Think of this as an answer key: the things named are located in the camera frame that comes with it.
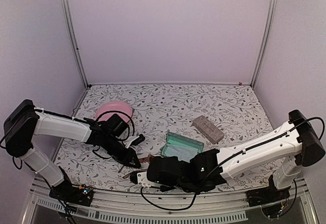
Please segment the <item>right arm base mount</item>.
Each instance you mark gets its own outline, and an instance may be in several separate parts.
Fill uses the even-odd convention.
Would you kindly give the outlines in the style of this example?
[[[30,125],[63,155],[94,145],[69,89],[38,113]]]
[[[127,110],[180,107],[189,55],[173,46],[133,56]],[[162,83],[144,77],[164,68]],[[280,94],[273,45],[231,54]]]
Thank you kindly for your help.
[[[255,206],[262,206],[265,204],[270,204],[277,201],[285,200],[284,204],[278,203],[273,206],[267,206],[261,208],[261,211],[265,217],[269,219],[277,219],[287,214],[295,203],[296,196],[297,196],[297,187],[295,187],[294,200],[290,205],[290,207],[286,210],[286,205],[288,204],[288,200],[290,197],[289,190],[290,190],[290,186],[284,189],[277,189],[274,184],[273,175],[270,175],[270,177],[268,178],[267,187],[246,191],[247,202],[250,207],[255,207]]]

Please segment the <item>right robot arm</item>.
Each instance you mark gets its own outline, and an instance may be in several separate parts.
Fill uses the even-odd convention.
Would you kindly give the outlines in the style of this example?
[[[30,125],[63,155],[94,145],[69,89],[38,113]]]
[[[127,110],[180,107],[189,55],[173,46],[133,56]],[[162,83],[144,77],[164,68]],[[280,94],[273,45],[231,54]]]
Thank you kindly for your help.
[[[263,197],[275,201],[303,167],[319,162],[325,148],[312,125],[299,110],[274,131],[237,146],[212,149],[197,154],[189,162],[178,157],[155,156],[146,171],[134,171],[130,181],[141,187],[180,188],[184,192],[208,192],[216,186],[257,166],[283,158],[271,175]]]

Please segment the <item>small blue cleaning cloth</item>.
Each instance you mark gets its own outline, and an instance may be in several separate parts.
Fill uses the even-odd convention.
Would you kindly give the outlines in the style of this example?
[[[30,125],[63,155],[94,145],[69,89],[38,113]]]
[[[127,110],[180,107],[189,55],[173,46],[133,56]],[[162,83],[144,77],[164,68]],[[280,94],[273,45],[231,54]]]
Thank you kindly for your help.
[[[178,160],[190,162],[197,155],[197,150],[193,148],[171,147],[166,150],[165,155],[167,157],[176,156]]]

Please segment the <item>blue glasses case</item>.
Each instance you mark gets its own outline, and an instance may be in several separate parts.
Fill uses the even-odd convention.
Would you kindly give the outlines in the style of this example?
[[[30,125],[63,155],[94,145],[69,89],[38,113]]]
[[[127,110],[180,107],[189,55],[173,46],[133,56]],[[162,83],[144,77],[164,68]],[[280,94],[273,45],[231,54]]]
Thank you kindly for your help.
[[[166,134],[166,144],[161,148],[160,155],[163,157],[167,157],[165,155],[165,152],[168,148],[171,147],[193,148],[197,150],[197,154],[200,154],[203,152],[204,144],[200,141],[173,132],[168,132]]]

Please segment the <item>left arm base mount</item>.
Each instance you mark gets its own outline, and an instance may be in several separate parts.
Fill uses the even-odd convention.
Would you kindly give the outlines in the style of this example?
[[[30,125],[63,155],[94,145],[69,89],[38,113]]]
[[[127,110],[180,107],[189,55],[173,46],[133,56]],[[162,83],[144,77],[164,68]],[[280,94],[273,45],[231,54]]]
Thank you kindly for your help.
[[[63,173],[64,181],[58,186],[52,186],[49,196],[63,202],[90,207],[94,195],[93,186],[74,186],[64,170],[61,167],[59,169]]]

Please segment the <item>grey glasses case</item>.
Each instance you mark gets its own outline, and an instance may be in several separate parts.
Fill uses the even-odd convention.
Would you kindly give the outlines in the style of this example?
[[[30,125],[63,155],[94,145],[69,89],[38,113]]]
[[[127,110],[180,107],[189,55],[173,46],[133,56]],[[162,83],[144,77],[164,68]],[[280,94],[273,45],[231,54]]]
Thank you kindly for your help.
[[[194,126],[212,144],[217,144],[224,137],[224,133],[204,115],[195,118],[192,122],[192,126]]]

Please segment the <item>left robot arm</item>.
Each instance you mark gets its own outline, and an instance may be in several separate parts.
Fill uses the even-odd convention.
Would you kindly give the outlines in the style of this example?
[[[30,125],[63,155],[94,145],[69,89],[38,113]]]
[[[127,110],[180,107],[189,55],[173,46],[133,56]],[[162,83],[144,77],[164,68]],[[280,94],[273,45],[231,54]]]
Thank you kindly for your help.
[[[58,195],[70,201],[76,195],[75,188],[64,170],[33,145],[33,136],[49,135],[99,146],[116,162],[139,169],[141,163],[135,150],[127,145],[128,138],[120,138],[124,130],[129,136],[135,133],[131,116],[122,111],[105,111],[95,120],[76,119],[38,108],[26,99],[5,120],[1,143],[9,155],[30,166]]]

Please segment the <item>brown sunglasses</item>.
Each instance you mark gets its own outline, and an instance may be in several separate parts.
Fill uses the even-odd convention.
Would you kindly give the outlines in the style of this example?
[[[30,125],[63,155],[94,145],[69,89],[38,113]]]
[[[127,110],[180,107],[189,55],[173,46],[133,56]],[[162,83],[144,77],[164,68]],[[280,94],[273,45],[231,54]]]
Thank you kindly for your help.
[[[154,155],[149,154],[146,157],[140,158],[139,161],[140,161],[140,163],[150,163],[153,160],[153,158],[154,158]],[[122,178],[127,179],[128,177],[130,177],[130,175],[132,173],[133,172],[130,172],[130,173],[126,174],[125,176],[123,176]]]

